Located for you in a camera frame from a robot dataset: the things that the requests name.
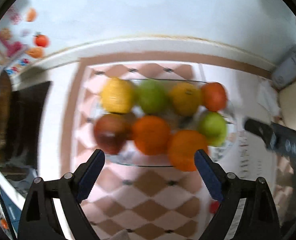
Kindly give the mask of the red cherry tomato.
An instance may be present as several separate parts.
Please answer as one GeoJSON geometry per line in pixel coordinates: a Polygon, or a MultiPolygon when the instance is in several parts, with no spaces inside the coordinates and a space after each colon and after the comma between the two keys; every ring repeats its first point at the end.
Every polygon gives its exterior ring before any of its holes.
{"type": "Polygon", "coordinates": [[[212,201],[210,206],[209,206],[209,212],[211,214],[215,214],[219,208],[220,202],[218,201],[212,201]]]}

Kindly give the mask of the green apple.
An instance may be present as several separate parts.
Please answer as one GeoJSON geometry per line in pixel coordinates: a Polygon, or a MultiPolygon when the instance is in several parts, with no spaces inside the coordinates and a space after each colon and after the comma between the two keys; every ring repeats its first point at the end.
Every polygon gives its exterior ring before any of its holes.
{"type": "Polygon", "coordinates": [[[160,81],[147,79],[137,86],[137,102],[147,115],[160,115],[168,105],[168,96],[160,81]]]}
{"type": "Polygon", "coordinates": [[[208,145],[220,147],[226,140],[227,124],[221,114],[206,111],[198,121],[197,131],[206,137],[208,145]]]}

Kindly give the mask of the brownish orange fruit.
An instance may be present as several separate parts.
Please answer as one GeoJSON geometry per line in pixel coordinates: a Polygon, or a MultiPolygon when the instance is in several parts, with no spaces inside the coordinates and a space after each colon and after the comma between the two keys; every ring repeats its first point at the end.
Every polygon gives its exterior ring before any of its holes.
{"type": "Polygon", "coordinates": [[[225,87],[218,82],[211,82],[201,87],[202,102],[204,107],[217,112],[225,109],[227,106],[227,93],[225,87]]]}

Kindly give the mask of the bright orange front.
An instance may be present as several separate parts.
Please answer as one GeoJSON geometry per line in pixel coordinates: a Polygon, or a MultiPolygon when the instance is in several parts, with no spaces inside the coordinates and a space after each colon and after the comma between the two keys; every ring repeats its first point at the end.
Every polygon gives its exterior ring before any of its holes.
{"type": "Polygon", "coordinates": [[[194,172],[195,153],[204,150],[208,154],[208,142],[204,135],[193,130],[180,130],[172,135],[167,156],[170,164],[183,172],[194,172]]]}

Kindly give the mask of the bright orange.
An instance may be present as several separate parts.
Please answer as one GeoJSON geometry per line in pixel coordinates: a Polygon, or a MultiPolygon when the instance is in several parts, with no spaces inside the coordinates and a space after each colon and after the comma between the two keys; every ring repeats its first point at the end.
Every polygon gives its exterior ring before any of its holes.
{"type": "Polygon", "coordinates": [[[171,128],[162,118],[146,115],[132,126],[132,138],[136,148],[144,155],[164,154],[171,137],[171,128]]]}
{"type": "Polygon", "coordinates": [[[194,172],[195,153],[204,150],[208,154],[208,142],[204,135],[193,130],[180,130],[172,135],[167,156],[170,164],[183,172],[194,172]]]}

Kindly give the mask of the dark red apple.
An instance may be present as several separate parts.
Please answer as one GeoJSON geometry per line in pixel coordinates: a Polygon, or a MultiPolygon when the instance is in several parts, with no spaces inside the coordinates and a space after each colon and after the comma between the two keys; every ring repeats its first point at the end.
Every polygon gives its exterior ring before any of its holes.
{"type": "Polygon", "coordinates": [[[131,133],[131,126],[123,115],[105,114],[94,125],[94,139],[106,154],[118,155],[131,133]]]}

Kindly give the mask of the yellow lemon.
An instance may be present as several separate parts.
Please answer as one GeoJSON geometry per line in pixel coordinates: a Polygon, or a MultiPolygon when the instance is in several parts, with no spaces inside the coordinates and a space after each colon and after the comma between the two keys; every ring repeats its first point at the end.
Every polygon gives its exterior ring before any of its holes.
{"type": "Polygon", "coordinates": [[[109,113],[130,113],[136,101],[134,85],[117,77],[107,80],[100,96],[102,107],[109,113]]]}
{"type": "Polygon", "coordinates": [[[201,104],[201,91],[187,82],[176,83],[169,92],[173,110],[181,116],[193,116],[201,104]]]}

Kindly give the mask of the white crumpled tissue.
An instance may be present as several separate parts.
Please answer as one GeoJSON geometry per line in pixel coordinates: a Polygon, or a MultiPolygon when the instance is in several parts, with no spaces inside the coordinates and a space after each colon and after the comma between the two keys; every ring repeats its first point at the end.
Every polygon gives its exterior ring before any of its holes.
{"type": "Polygon", "coordinates": [[[272,118],[280,117],[278,93],[268,81],[262,81],[258,85],[257,103],[269,113],[272,118]]]}

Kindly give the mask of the grey spray can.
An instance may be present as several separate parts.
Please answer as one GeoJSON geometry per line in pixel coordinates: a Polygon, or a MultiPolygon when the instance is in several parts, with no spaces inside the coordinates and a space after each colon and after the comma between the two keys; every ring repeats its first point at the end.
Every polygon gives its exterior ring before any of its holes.
{"type": "Polygon", "coordinates": [[[283,89],[296,79],[296,45],[283,57],[283,60],[273,70],[272,82],[277,89],[283,89]]]}

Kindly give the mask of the colourful wall sticker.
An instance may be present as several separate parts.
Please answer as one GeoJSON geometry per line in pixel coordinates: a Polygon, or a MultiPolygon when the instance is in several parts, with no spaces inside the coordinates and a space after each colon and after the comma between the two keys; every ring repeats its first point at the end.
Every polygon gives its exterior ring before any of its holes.
{"type": "Polygon", "coordinates": [[[20,12],[11,6],[0,20],[0,73],[16,76],[46,55],[50,40],[44,33],[33,29],[38,12],[27,7],[20,12]]]}

